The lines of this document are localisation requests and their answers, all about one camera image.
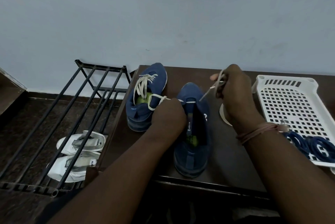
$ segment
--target blue sneaker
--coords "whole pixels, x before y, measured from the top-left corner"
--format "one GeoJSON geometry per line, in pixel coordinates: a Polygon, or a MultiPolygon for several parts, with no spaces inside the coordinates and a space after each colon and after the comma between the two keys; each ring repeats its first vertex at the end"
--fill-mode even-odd
{"type": "Polygon", "coordinates": [[[167,74],[159,62],[141,73],[126,102],[127,123],[130,129],[144,132],[150,127],[153,111],[166,99],[166,96],[161,96],[166,83],[167,74]]]}
{"type": "Polygon", "coordinates": [[[177,96],[187,115],[187,125],[174,149],[174,166],[179,173],[191,178],[205,170],[211,149],[207,126],[209,106],[206,99],[199,101],[202,96],[203,92],[194,83],[183,86],[177,96]]]}

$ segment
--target wall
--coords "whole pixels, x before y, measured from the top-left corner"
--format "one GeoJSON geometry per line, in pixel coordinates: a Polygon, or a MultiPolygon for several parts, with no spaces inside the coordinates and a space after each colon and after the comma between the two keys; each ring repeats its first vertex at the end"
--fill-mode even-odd
{"type": "MultiPolygon", "coordinates": [[[[335,0],[0,0],[0,67],[58,93],[75,59],[335,75],[335,0]]],[[[80,84],[71,85],[73,94],[80,84]]],[[[123,79],[118,87],[126,87],[123,79]]],[[[88,95],[86,88],[82,95],[88,95]]]]}

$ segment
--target person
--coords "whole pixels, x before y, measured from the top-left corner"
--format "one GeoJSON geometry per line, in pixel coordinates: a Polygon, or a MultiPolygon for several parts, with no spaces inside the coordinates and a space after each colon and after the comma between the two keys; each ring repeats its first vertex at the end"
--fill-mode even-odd
{"type": "MultiPolygon", "coordinates": [[[[228,121],[238,135],[254,131],[265,119],[253,102],[250,78],[237,65],[224,74],[227,82],[220,95],[228,121]]],[[[160,158],[185,125],[180,102],[164,100],[143,136],[48,223],[130,223],[160,158]]],[[[268,130],[244,147],[285,221],[335,223],[335,184],[285,137],[268,130]]]]}

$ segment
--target table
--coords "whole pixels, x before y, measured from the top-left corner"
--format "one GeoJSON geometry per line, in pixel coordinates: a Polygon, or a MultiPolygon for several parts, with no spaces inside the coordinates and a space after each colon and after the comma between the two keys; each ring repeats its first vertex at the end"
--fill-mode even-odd
{"type": "MultiPolygon", "coordinates": [[[[107,143],[101,153],[96,165],[98,171],[104,171],[123,152],[134,144],[143,133],[132,131],[126,120],[125,100],[130,90],[134,87],[140,72],[147,65],[140,65],[133,75],[132,82],[128,88],[125,98],[120,106],[107,143]]],[[[168,98],[174,98],[184,84],[194,82],[203,92],[206,92],[213,82],[209,77],[218,73],[215,69],[179,68],[165,67],[168,82],[162,93],[168,98]]],[[[311,77],[319,83],[318,94],[331,115],[335,116],[335,76],[267,73],[267,72],[245,72],[254,83],[259,74],[311,77]]],[[[262,113],[258,97],[254,94],[254,100],[259,111],[262,113]]],[[[180,191],[190,189],[193,191],[221,192],[225,194],[244,195],[255,199],[269,199],[262,181],[260,180],[244,147],[238,145],[235,139],[236,133],[233,128],[225,124],[219,116],[221,100],[215,99],[211,92],[207,96],[210,104],[210,130],[213,135],[213,150],[208,161],[206,170],[197,178],[189,179],[180,175],[173,164],[173,147],[169,149],[161,159],[152,180],[161,184],[164,188],[179,188],[180,191]]]]}

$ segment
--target plastic tray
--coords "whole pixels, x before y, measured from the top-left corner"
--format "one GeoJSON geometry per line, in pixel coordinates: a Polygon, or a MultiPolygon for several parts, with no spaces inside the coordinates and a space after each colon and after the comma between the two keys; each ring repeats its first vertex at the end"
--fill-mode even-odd
{"type": "MultiPolygon", "coordinates": [[[[258,95],[266,121],[287,124],[303,138],[321,136],[335,145],[335,121],[317,94],[318,86],[313,78],[258,75],[252,91],[258,95]]],[[[313,154],[309,159],[319,166],[335,167],[313,154]]]]}

